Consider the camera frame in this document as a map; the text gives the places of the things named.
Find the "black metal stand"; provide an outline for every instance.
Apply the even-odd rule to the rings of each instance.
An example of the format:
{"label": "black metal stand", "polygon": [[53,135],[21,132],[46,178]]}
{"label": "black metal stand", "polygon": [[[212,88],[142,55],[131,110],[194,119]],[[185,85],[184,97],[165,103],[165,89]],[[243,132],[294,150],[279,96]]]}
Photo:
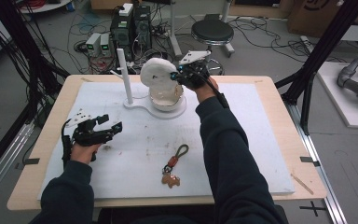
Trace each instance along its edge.
{"label": "black metal stand", "polygon": [[289,90],[282,95],[282,99],[290,105],[295,105],[298,97],[304,92],[300,125],[305,134],[309,134],[308,119],[313,79],[357,16],[358,0],[346,0],[304,65],[290,77],[275,83],[277,88],[292,83]]}

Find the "cardboard box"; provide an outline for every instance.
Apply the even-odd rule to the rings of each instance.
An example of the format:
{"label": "cardboard box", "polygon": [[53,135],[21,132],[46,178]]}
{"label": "cardboard box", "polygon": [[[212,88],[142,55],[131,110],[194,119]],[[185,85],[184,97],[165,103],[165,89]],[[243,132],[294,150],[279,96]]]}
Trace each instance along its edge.
{"label": "cardboard box", "polygon": [[321,37],[339,10],[337,1],[295,1],[287,21],[289,33]]}
{"label": "cardboard box", "polygon": [[244,6],[244,5],[231,5],[228,14],[230,16],[284,19],[287,18],[289,12],[281,11],[278,7],[255,7],[255,6]]}
{"label": "cardboard box", "polygon": [[291,12],[296,0],[281,0],[279,9],[284,12]]}
{"label": "cardboard box", "polygon": [[123,6],[124,3],[132,3],[131,0],[91,0],[92,9],[113,9]]}

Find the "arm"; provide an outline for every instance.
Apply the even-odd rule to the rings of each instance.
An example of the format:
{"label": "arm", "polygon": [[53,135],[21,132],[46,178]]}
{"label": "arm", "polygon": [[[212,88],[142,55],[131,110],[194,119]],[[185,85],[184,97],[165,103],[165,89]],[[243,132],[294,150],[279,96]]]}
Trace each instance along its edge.
{"label": "arm", "polygon": [[215,200],[217,223],[280,223],[268,184],[249,151],[246,134],[209,87],[195,90],[200,105],[204,162]]}
{"label": "arm", "polygon": [[99,146],[74,145],[62,175],[50,180],[43,191],[42,211],[31,223],[91,223],[94,192],[88,164]]}

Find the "gray device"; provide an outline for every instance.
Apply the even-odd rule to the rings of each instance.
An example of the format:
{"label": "gray device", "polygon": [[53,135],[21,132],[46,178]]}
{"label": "gray device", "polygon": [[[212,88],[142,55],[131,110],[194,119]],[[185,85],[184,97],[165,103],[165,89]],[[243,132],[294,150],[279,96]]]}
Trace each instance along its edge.
{"label": "gray device", "polygon": [[109,37],[110,34],[101,34],[101,51],[104,57],[112,56],[112,45]]}
{"label": "gray device", "polygon": [[98,57],[101,53],[101,34],[92,34],[86,42],[86,47],[90,57]]}

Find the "electronic equipment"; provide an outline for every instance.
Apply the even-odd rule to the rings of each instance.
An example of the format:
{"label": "electronic equipment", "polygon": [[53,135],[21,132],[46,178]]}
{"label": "electronic equipment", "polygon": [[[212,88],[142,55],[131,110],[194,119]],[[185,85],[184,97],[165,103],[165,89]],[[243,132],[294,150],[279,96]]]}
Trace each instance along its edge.
{"label": "electronic equipment", "polygon": [[104,57],[112,56],[110,34],[101,34],[101,51]]}
{"label": "electronic equipment", "polygon": [[133,10],[130,10],[120,16],[116,13],[113,16],[110,32],[112,35],[113,46],[115,49],[124,49],[124,55],[127,62],[133,61],[132,44],[135,36],[133,24]]}
{"label": "electronic equipment", "polygon": [[144,49],[152,48],[150,6],[138,6],[134,15],[136,27],[136,40],[138,47]]}
{"label": "electronic equipment", "polygon": [[123,5],[124,9],[121,9],[118,12],[119,16],[130,16],[133,8],[133,4],[131,3],[124,3]]}
{"label": "electronic equipment", "polygon": [[101,34],[92,34],[86,42],[86,47],[90,57],[98,57],[101,53]]}

